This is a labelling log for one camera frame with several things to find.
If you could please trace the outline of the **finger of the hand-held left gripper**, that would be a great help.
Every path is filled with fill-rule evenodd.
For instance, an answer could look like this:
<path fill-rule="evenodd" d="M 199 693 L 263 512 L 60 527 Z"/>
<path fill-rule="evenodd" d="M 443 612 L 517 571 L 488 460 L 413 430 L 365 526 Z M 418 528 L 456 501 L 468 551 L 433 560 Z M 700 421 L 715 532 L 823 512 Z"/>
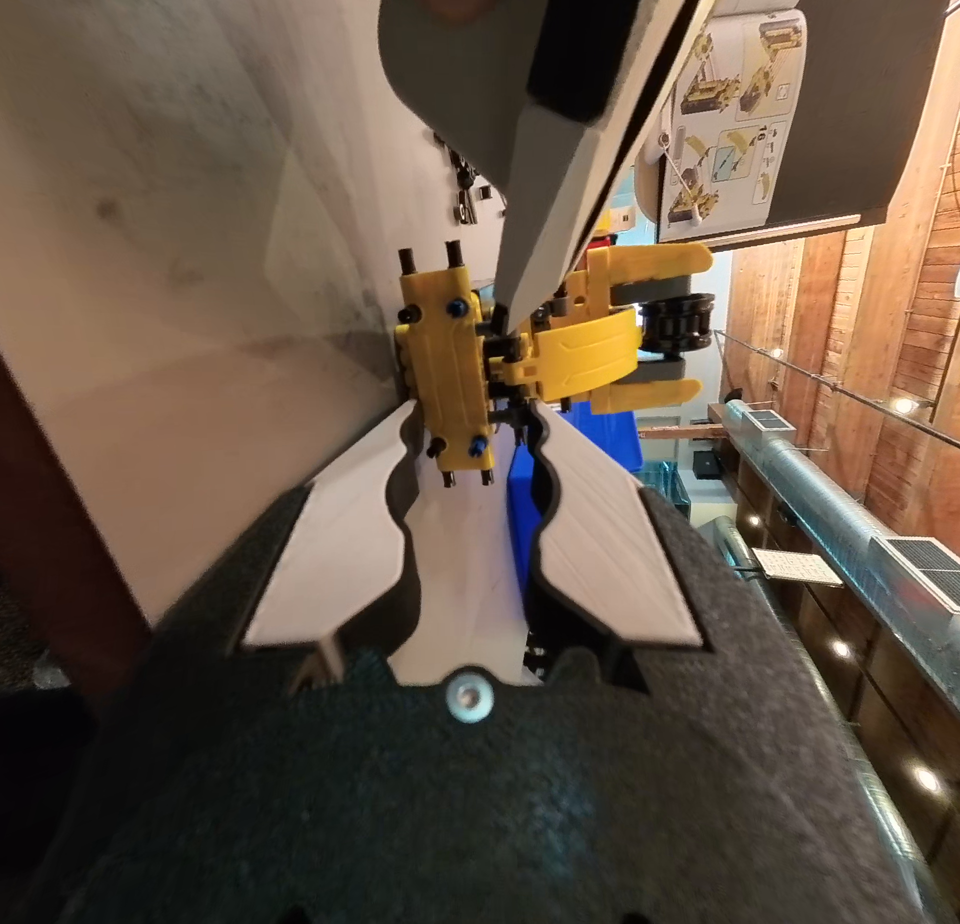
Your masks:
<path fill-rule="evenodd" d="M 585 191 L 602 115 L 639 0 L 547 0 L 510 159 L 496 270 L 501 332 L 548 300 L 591 239 Z"/>
<path fill-rule="evenodd" d="M 604 111 L 585 132 L 593 151 L 584 192 L 586 238 L 653 133 L 718 1 L 638 1 Z"/>

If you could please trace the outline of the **yellow black toy brick model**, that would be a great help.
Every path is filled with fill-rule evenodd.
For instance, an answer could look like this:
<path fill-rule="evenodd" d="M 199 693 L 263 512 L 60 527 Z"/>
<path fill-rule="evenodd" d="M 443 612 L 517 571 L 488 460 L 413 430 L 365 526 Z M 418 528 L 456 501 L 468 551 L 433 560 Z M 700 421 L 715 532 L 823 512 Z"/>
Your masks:
<path fill-rule="evenodd" d="M 419 272 L 412 251 L 400 251 L 394 330 L 444 487 L 465 472 L 490 486 L 499 426 L 524 442 L 536 402 L 627 414 L 677 408 L 702 390 L 687 376 L 686 356 L 713 340 L 714 295 L 692 290 L 692 278 L 714 265 L 704 244 L 589 248 L 513 325 L 504 306 L 484 306 L 458 240 L 447 243 L 447 257 L 447 269 Z"/>

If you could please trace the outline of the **building instruction booklet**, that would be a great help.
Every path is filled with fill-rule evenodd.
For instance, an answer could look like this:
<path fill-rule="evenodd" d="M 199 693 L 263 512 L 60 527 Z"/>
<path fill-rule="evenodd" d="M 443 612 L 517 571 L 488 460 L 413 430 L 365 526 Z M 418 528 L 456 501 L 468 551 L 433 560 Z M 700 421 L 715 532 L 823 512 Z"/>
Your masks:
<path fill-rule="evenodd" d="M 768 221 L 809 43 L 801 0 L 717 0 L 680 72 L 665 134 L 660 243 Z"/>

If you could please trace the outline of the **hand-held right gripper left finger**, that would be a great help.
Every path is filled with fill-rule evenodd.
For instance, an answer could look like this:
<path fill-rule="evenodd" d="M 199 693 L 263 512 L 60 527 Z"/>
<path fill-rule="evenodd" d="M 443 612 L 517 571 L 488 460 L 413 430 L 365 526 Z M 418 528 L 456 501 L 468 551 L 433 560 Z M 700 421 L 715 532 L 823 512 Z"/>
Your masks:
<path fill-rule="evenodd" d="M 341 674 L 361 650 L 392 657 L 414 634 L 422 584 L 406 518 L 420 496 L 419 406 L 403 402 L 316 474 L 242 637 L 305 646 Z"/>

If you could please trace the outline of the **blue plastic storage bin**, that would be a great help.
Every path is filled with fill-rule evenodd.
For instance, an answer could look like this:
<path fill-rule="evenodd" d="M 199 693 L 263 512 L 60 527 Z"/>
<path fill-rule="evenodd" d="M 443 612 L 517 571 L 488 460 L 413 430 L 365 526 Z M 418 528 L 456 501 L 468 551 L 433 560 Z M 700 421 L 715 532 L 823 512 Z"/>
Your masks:
<path fill-rule="evenodd" d="M 630 474 L 642 470 L 641 441 L 631 412 L 594 414 L 588 402 L 575 402 L 569 411 L 552 409 L 587 440 Z M 520 593 L 526 590 L 534 532 L 543 514 L 535 505 L 532 485 L 534 457 L 527 445 L 517 445 L 507 480 L 510 544 Z"/>

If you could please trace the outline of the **white hanging sign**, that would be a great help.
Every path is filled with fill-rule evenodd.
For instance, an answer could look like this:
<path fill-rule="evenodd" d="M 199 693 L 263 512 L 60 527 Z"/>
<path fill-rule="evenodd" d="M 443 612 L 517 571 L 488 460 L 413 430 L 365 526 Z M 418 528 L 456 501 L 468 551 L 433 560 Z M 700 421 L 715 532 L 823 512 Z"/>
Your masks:
<path fill-rule="evenodd" d="M 756 567 L 768 581 L 841 587 L 844 580 L 818 554 L 752 548 Z"/>

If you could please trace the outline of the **metal air duct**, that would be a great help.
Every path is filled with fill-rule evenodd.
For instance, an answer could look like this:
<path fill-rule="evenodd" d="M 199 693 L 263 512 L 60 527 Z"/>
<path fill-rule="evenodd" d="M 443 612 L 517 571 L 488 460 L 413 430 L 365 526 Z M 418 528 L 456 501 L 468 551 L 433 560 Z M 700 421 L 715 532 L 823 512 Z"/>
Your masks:
<path fill-rule="evenodd" d="M 798 527 L 867 602 L 938 632 L 958 629 L 955 552 L 932 537 L 894 534 L 795 447 L 795 429 L 774 410 L 728 402 L 723 424 Z"/>

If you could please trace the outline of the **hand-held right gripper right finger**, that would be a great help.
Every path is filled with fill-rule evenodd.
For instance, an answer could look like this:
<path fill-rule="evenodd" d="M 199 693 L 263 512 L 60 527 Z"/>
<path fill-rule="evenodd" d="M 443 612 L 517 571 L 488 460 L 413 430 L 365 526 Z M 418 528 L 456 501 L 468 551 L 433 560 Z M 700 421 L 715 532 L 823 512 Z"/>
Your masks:
<path fill-rule="evenodd" d="M 626 647 L 701 650 L 637 479 L 550 405 L 531 408 L 546 507 L 531 542 L 527 606 L 562 609 Z"/>

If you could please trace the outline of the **pile of black grey connectors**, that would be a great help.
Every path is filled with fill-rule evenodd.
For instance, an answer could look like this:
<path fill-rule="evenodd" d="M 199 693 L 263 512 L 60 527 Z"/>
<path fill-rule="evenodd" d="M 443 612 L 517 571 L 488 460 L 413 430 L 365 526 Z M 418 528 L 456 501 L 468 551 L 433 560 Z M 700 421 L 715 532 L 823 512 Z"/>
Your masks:
<path fill-rule="evenodd" d="M 478 205 L 489 204 L 499 220 L 506 217 L 507 200 L 504 194 L 481 177 L 479 171 L 436 132 L 431 133 L 434 145 L 449 163 L 454 181 L 452 217 L 457 226 L 476 226 L 479 223 Z"/>

